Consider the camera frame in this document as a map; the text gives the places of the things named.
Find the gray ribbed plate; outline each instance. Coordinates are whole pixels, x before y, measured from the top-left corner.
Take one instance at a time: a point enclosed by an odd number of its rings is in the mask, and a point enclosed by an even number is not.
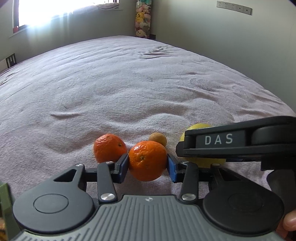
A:
[[[38,236],[26,231],[17,241],[280,241],[276,233],[260,237],[225,234],[204,219],[199,207],[174,196],[125,195],[102,205],[86,225],[67,234]]]

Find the green strap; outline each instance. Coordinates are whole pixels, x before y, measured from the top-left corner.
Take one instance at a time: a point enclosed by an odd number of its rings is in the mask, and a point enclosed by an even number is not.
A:
[[[0,184],[0,204],[8,240],[13,239],[20,232],[20,228],[13,217],[11,200],[13,198],[10,195],[8,184]]]

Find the white wall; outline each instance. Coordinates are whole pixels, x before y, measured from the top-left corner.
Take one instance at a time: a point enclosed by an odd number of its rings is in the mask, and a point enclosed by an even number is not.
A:
[[[42,27],[29,28],[12,36],[13,0],[8,0],[0,8],[0,60],[15,53],[20,62],[84,40],[114,35],[133,36],[135,6],[136,0],[120,0],[122,10],[99,10],[58,18]]]
[[[219,61],[257,81],[296,111],[296,7],[289,0],[153,0],[156,40]]]

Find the power outlet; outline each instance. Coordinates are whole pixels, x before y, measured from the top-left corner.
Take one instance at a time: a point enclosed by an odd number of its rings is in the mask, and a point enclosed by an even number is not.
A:
[[[252,12],[252,8],[250,7],[245,7],[245,6],[230,3],[230,2],[217,1],[216,6],[219,8],[225,8],[225,9],[229,9],[237,12],[242,12],[248,15],[251,15],[251,12]]]

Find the bright sunlight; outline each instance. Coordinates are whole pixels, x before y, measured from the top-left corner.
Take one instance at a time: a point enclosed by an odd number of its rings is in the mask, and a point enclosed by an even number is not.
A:
[[[19,0],[19,26],[44,24],[53,16],[107,2],[108,0]]]

